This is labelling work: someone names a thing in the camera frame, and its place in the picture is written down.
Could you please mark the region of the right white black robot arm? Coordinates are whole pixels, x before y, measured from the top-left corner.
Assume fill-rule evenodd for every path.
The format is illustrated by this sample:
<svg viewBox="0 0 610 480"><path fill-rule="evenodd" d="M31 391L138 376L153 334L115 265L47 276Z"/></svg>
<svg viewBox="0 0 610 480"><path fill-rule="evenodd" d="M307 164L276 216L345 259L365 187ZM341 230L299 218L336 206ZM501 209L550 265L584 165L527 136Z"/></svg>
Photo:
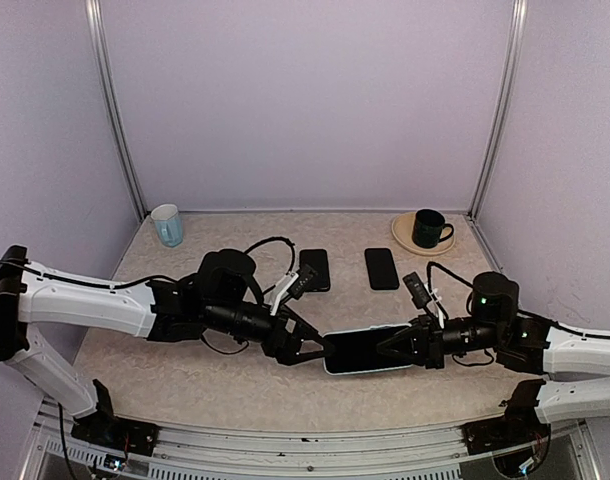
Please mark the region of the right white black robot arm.
<svg viewBox="0 0 610 480"><path fill-rule="evenodd" d="M448 356L492 349L497 363L527 374L504 412L463 425L469 454L545 438L560 421L610 416L610 331L579 330L518 307L519 286L489 271L468 282L469 314L431 312L436 297L416 273L403 279L423 315L377 343L379 354L441 369Z"/></svg>

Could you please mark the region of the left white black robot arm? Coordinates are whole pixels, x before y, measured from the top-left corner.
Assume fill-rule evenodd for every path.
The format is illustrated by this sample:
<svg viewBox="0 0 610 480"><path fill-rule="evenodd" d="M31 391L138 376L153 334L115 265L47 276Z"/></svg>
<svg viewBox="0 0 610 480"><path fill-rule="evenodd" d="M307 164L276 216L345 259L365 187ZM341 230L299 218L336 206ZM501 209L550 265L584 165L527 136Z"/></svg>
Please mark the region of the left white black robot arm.
<svg viewBox="0 0 610 480"><path fill-rule="evenodd" d="M56 400L73 419L72 435L126 455L152 455L159 426L115 414L109 390L78 373L43 337L41 323L106 329L150 342L203 340L208 330L258 343L285 366L330 356L333 345L287 303L315 276L290 271L269 297L245 252L207 253L179 280L153 275L127 283L66 274L32 262L23 246L0 259L0 362Z"/></svg>

